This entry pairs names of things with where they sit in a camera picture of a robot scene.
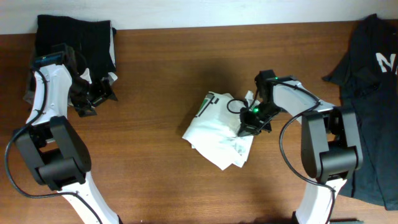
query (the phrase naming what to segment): white cloth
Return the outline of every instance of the white cloth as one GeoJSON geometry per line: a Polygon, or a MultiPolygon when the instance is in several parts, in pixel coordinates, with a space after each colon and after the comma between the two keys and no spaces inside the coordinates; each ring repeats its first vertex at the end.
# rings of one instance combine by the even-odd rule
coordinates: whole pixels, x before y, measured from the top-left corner
{"type": "MultiPolygon", "coordinates": [[[[226,108],[231,99],[233,97],[229,93],[221,95],[209,92],[182,137],[221,170],[231,164],[242,167],[248,159],[253,142],[253,136],[237,137],[241,124],[239,115],[230,113],[226,108]]],[[[253,93],[249,91],[246,94],[249,105],[252,99],[253,93]]],[[[231,111],[239,111],[243,106],[240,101],[229,104],[231,111]]]]}

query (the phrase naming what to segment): folded black cloth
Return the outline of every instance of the folded black cloth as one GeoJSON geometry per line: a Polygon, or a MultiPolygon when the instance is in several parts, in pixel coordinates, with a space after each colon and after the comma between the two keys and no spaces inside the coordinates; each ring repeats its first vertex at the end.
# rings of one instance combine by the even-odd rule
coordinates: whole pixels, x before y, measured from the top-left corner
{"type": "Polygon", "coordinates": [[[354,30],[349,50],[323,79],[341,87],[357,115],[363,166],[340,194],[398,210],[397,29],[371,15],[354,30]]]}
{"type": "Polygon", "coordinates": [[[51,53],[53,45],[65,43],[84,56],[92,80],[108,77],[116,71],[111,21],[86,22],[67,16],[37,16],[35,48],[37,56],[51,53]]]}

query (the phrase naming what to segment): wire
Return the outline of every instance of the wire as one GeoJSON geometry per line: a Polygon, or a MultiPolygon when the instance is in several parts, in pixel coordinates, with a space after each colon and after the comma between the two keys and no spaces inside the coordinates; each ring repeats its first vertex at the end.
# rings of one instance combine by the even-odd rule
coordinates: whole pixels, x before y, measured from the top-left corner
{"type": "Polygon", "coordinates": [[[312,111],[312,110],[314,110],[315,108],[317,108],[317,107],[321,104],[321,103],[320,103],[320,99],[319,99],[318,97],[316,97],[314,94],[310,93],[309,91],[307,91],[307,90],[305,90],[305,89],[303,89],[303,88],[299,88],[299,87],[297,87],[297,86],[295,86],[295,85],[290,85],[290,84],[287,84],[287,83],[284,83],[284,82],[279,82],[279,81],[276,81],[276,80],[267,80],[267,82],[272,82],[272,83],[284,85],[284,86],[293,88],[294,90],[301,91],[301,92],[307,94],[308,96],[310,96],[311,98],[313,98],[313,99],[315,100],[315,102],[316,102],[314,106],[310,107],[309,109],[307,109],[307,110],[305,110],[305,111],[303,111],[303,112],[301,112],[301,113],[299,113],[299,114],[296,114],[295,116],[293,116],[290,120],[288,120],[288,121],[285,123],[284,127],[282,128],[282,130],[280,131],[280,134],[279,134],[279,149],[280,149],[280,153],[282,154],[282,157],[284,158],[284,161],[285,161],[286,165],[289,167],[289,169],[290,169],[297,177],[299,177],[300,179],[302,179],[302,180],[304,180],[304,181],[306,181],[306,182],[308,182],[308,183],[310,183],[310,184],[313,184],[313,185],[316,185],[316,186],[319,186],[319,187],[326,187],[327,189],[330,190],[330,192],[331,192],[331,205],[330,205],[330,211],[329,211],[328,218],[326,219],[326,224],[328,224],[329,221],[330,221],[330,218],[331,218],[331,213],[332,213],[332,211],[333,211],[333,207],[335,206],[336,190],[335,190],[333,187],[330,187],[330,186],[327,185],[327,184],[320,184],[320,183],[318,183],[318,182],[315,182],[315,181],[313,181],[313,180],[310,180],[310,179],[304,177],[303,175],[301,175],[297,170],[294,169],[294,167],[291,165],[291,163],[290,163],[289,160],[287,159],[287,156],[286,156],[285,151],[284,151],[284,146],[283,146],[283,138],[284,138],[284,134],[285,134],[285,131],[286,131],[287,127],[288,127],[290,124],[292,124],[293,121],[295,121],[297,118],[301,117],[304,113],[309,112],[309,111],[312,111]]]}
{"type": "Polygon", "coordinates": [[[46,102],[47,102],[47,91],[48,91],[48,90],[47,90],[47,83],[46,83],[47,81],[46,81],[46,79],[45,79],[43,73],[42,73],[38,68],[32,68],[32,71],[37,72],[37,73],[40,75],[40,77],[42,78],[42,81],[43,81],[43,84],[44,84],[44,97],[43,97],[43,103],[42,103],[42,107],[38,110],[37,115],[36,115],[32,120],[30,120],[28,123],[26,123],[20,130],[18,130],[18,132],[15,133],[15,134],[11,137],[10,141],[8,142],[7,147],[6,147],[6,152],[5,152],[5,155],[4,155],[4,166],[6,167],[6,175],[7,175],[8,179],[9,179],[9,181],[11,182],[11,185],[12,185],[21,195],[23,195],[23,196],[25,196],[25,197],[28,197],[28,198],[50,198],[50,197],[58,197],[58,196],[63,196],[63,195],[71,195],[71,196],[76,197],[78,200],[80,200],[80,201],[93,213],[93,215],[94,215],[95,218],[98,220],[98,222],[99,222],[100,224],[102,224],[102,221],[101,221],[100,217],[99,217],[98,214],[94,211],[94,209],[93,209],[87,202],[85,202],[84,199],[81,198],[77,193],[75,193],[75,192],[62,192],[62,193],[45,194],[45,195],[31,195],[31,194],[28,194],[28,193],[26,193],[25,191],[23,191],[23,190],[15,183],[14,179],[12,178],[12,175],[11,175],[11,172],[10,172],[10,168],[9,168],[9,165],[8,165],[8,157],[9,157],[9,152],[10,152],[12,143],[13,143],[14,141],[16,141],[16,140],[18,139],[18,137],[19,137],[21,134],[23,134],[23,133],[27,130],[27,128],[29,128],[35,121],[37,121],[37,120],[40,118],[40,116],[41,116],[41,115],[43,114],[43,112],[44,112],[45,104],[46,104],[46,102]]]}
{"type": "Polygon", "coordinates": [[[257,95],[258,95],[258,94],[259,94],[259,90],[256,91],[256,94],[254,95],[253,102],[251,102],[250,106],[249,106],[249,107],[246,107],[246,110],[244,110],[244,111],[239,111],[239,112],[237,112],[237,111],[231,111],[231,110],[230,110],[229,104],[232,103],[232,102],[234,102],[234,101],[242,101],[243,103],[245,103],[243,100],[238,100],[238,99],[229,100],[228,103],[226,104],[226,109],[227,109],[229,112],[231,112],[232,114],[243,114],[243,113],[245,113],[245,112],[248,112],[248,111],[250,110],[250,108],[254,105],[254,103],[256,102],[256,99],[257,99],[257,95]]]}

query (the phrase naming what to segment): brown wooden surface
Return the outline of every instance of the brown wooden surface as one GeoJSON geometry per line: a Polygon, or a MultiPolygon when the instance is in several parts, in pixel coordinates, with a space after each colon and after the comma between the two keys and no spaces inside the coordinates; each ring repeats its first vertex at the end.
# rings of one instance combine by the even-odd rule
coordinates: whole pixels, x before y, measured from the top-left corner
{"type": "MultiPolygon", "coordinates": [[[[284,164],[277,145],[289,116],[273,132],[255,137],[248,162],[219,170],[191,149],[182,134],[207,91],[243,97],[255,90],[258,71],[295,75],[314,94],[338,105],[338,87],[321,81],[342,58],[354,22],[280,24],[195,29],[121,30],[115,39],[119,102],[107,101],[98,116],[68,119],[88,146],[92,174],[108,205],[124,223],[238,223],[290,218],[305,182],[284,164]]],[[[30,105],[22,100],[34,35],[0,36],[0,145],[21,127],[30,105]]],[[[300,161],[300,126],[285,135],[292,164],[300,161]]],[[[81,223],[63,198],[19,195],[0,160],[1,223],[81,223]]],[[[16,148],[11,170],[28,192],[35,183],[16,148]]],[[[396,223],[398,212],[339,196],[333,218],[396,223]]]]}

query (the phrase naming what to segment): white wall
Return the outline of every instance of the white wall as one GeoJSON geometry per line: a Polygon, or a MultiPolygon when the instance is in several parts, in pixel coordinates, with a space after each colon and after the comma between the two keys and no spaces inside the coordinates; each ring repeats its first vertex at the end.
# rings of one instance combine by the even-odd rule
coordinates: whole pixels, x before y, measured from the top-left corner
{"type": "Polygon", "coordinates": [[[35,32],[36,16],[112,20],[117,29],[398,19],[398,0],[0,0],[0,34],[35,32]]]}

